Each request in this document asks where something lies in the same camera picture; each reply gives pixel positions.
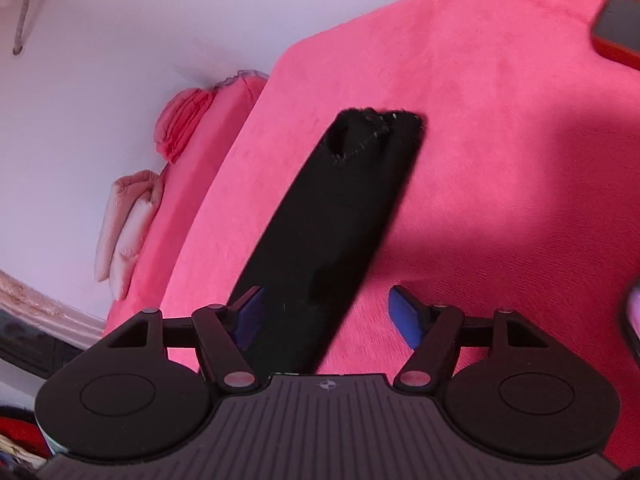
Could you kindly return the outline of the person's right hand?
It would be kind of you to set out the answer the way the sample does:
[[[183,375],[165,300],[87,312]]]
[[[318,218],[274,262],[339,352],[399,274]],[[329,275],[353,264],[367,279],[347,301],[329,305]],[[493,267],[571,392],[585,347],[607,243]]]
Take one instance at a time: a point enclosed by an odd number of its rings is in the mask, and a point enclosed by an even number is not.
[[[622,326],[629,348],[636,359],[640,358],[640,284],[631,286],[625,300]]]

